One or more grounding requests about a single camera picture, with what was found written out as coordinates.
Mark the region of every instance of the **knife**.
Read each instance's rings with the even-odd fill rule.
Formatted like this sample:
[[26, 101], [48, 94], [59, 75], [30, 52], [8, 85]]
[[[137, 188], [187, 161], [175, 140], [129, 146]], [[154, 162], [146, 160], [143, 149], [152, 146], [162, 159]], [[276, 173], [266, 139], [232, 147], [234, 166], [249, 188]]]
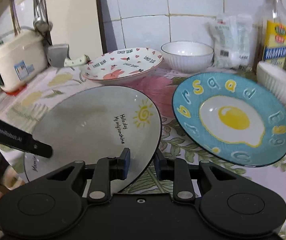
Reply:
[[84, 65], [89, 60], [89, 57], [86, 55], [83, 55], [78, 59], [72, 60], [70, 59], [68, 52], [68, 44], [53, 45], [48, 47], [46, 57], [49, 64], [57, 68]]

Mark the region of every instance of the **glass bottle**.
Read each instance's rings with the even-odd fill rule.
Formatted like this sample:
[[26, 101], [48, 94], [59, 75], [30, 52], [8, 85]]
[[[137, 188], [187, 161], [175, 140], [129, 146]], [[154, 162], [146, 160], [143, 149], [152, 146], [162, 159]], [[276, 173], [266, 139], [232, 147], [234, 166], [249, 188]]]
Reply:
[[286, 10], [282, 0], [270, 0], [261, 16], [258, 60], [284, 67], [286, 58]]

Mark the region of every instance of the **white appliance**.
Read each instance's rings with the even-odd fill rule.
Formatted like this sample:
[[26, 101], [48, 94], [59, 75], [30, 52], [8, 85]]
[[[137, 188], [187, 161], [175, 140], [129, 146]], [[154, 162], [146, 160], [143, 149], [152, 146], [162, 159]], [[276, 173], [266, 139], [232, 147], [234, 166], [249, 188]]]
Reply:
[[43, 37], [25, 31], [0, 46], [0, 87], [13, 92], [46, 68]]

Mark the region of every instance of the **plate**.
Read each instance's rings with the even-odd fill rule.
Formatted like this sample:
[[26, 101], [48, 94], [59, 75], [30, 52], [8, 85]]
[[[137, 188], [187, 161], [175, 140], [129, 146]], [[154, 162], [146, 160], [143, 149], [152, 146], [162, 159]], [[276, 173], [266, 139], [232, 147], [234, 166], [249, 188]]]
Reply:
[[131, 150], [126, 180], [111, 182], [111, 192], [127, 187], [148, 167], [161, 136], [161, 117], [143, 93], [105, 86], [80, 92], [55, 106], [37, 124], [33, 138], [53, 147], [50, 159], [25, 154], [28, 180], [34, 180], [75, 160], [96, 163]]
[[90, 61], [82, 76], [103, 85], [117, 85], [146, 76], [162, 60], [162, 54], [154, 49], [120, 49]]
[[217, 72], [192, 76], [177, 87], [173, 111], [192, 140], [228, 162], [260, 167], [286, 154], [286, 110], [246, 78]]

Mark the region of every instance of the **kitchen counter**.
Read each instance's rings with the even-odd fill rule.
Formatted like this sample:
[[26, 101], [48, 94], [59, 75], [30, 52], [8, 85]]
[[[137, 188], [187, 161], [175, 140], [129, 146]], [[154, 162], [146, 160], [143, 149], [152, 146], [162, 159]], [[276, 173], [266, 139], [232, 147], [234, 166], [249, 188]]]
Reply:
[[[218, 71], [210, 67], [208, 71]], [[253, 75], [242, 74], [249, 78]], [[238, 175], [246, 177], [280, 194], [286, 202], [286, 156], [279, 162], [262, 168], [249, 168], [233, 165], [221, 160], [198, 147], [180, 128], [172, 111], [172, 96], [180, 82], [188, 75], [173, 70], [158, 68], [153, 75], [126, 84], [145, 93], [158, 107], [162, 116], [162, 139], [160, 150], [166, 157], [177, 156], [188, 163], [198, 164], [200, 160], [214, 162]], [[0, 119], [31, 133], [38, 121], [55, 105], [80, 91], [99, 86], [84, 81], [78, 68], [49, 68], [33, 80], [0, 113]], [[0, 151], [14, 169], [24, 175], [23, 153], [0, 145]], [[129, 186], [126, 193], [164, 193], [171, 192], [172, 182], [157, 181], [153, 164], [144, 175]], [[196, 181], [193, 181], [196, 194], [200, 195]], [[280, 236], [286, 239], [286, 222]]]

